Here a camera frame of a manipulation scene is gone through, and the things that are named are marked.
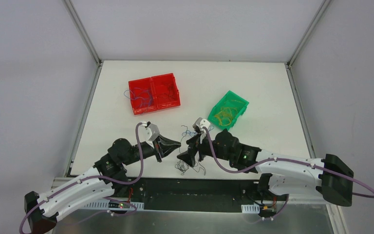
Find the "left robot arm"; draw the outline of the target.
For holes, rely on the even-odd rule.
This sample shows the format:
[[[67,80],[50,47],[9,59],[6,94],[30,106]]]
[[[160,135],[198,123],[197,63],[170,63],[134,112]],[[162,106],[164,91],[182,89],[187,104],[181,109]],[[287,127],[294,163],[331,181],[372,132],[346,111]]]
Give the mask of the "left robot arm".
[[[48,192],[27,193],[24,197],[26,216],[19,232],[23,233],[23,226],[28,223],[31,233],[44,234],[88,203],[113,195],[124,197],[129,186],[136,182],[126,176],[126,165],[143,162],[151,156],[161,162],[180,146],[180,142],[161,135],[151,143],[143,141],[136,145],[125,138],[115,140],[107,153],[84,173]]]

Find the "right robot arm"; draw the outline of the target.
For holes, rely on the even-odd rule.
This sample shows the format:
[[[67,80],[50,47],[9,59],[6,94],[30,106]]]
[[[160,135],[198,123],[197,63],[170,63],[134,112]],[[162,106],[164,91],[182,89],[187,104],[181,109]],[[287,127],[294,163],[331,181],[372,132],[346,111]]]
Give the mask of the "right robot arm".
[[[350,207],[354,172],[338,156],[299,158],[285,156],[240,143],[228,130],[209,141],[198,134],[186,141],[187,150],[177,158],[189,166],[206,156],[226,160],[231,173],[260,174],[257,194],[268,200],[274,195],[311,195],[334,205]]]

